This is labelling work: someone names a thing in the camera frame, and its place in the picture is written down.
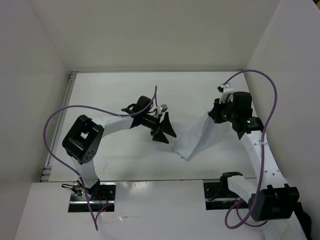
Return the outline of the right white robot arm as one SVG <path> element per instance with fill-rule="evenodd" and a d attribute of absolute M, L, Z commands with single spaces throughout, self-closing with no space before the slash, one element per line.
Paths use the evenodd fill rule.
<path fill-rule="evenodd" d="M 251 94 L 223 93 L 215 99 L 208 115 L 216 124 L 230 123 L 248 153 L 258 180 L 254 186 L 240 172 L 225 172 L 220 177 L 220 193 L 225 197 L 238 195 L 247 203 L 249 215 L 256 222 L 289 219 L 300 194 L 297 187 L 289 186 L 278 168 L 264 124 L 253 116 Z"/>

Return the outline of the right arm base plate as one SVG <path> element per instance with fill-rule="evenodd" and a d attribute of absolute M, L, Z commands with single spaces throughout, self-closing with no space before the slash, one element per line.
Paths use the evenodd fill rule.
<path fill-rule="evenodd" d="M 235 193 L 226 193 L 222 190 L 221 184 L 218 180 L 204 181 L 203 190 L 207 211 L 228 210 L 241 200 L 241 198 Z"/>

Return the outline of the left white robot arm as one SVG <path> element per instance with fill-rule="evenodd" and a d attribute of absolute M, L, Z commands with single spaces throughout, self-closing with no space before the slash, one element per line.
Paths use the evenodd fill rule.
<path fill-rule="evenodd" d="M 168 144 L 166 135 L 175 138 L 177 135 L 169 119 L 166 104 L 153 107 L 153 100 L 140 96 L 136 103 L 123 108 L 115 116 L 108 115 L 94 121 L 86 115 L 80 115 L 62 141 L 62 147 L 71 157 L 78 172 L 78 184 L 81 193 L 88 200 L 94 200 L 101 191 L 94 156 L 102 138 L 113 133 L 129 130 L 138 126 L 150 129 L 152 140 Z"/>

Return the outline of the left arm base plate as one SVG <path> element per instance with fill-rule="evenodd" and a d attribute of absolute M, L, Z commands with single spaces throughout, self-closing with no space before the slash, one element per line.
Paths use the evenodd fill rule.
<path fill-rule="evenodd" d="M 63 188 L 70 189 L 69 213 L 87 213 L 89 207 L 85 197 L 85 192 L 80 188 L 78 182 L 72 184 L 62 184 Z M 116 183 L 101 182 L 97 193 L 88 194 L 89 203 L 94 213 L 114 212 L 116 198 Z"/>

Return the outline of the white skirt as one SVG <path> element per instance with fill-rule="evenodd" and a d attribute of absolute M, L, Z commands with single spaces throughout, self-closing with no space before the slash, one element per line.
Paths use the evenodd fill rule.
<path fill-rule="evenodd" d="M 206 111 L 177 138 L 173 151 L 180 158 L 188 161 L 196 153 L 213 146 L 219 139 L 219 133 L 219 125 Z"/>

